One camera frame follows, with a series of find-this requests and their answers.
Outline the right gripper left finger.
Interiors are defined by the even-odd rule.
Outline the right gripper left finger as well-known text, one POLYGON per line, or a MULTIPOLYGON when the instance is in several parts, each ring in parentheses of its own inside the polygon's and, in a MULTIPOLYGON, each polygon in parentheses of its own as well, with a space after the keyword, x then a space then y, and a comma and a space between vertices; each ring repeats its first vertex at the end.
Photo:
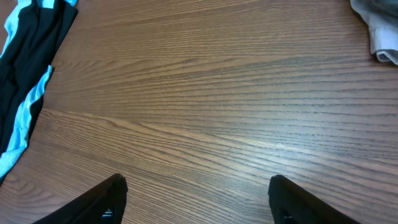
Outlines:
POLYGON ((126 178, 114 174, 34 224, 121 224, 127 192, 126 178))

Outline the black t-shirt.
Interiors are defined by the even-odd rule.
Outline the black t-shirt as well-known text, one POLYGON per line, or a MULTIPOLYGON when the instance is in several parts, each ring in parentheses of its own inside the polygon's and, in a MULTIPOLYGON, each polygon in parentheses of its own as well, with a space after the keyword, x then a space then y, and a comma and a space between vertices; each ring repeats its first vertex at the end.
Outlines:
POLYGON ((1 152, 19 105, 47 71, 77 14, 66 1, 54 1, 53 7, 30 1, 17 14, 16 34, 1 57, 1 152))

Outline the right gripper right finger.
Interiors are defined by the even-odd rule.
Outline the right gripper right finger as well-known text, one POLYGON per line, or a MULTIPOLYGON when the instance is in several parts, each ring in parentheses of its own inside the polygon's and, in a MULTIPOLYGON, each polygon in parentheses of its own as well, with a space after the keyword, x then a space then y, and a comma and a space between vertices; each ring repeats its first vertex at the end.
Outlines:
POLYGON ((283 175, 271 177, 268 196, 275 224, 359 224, 283 175))

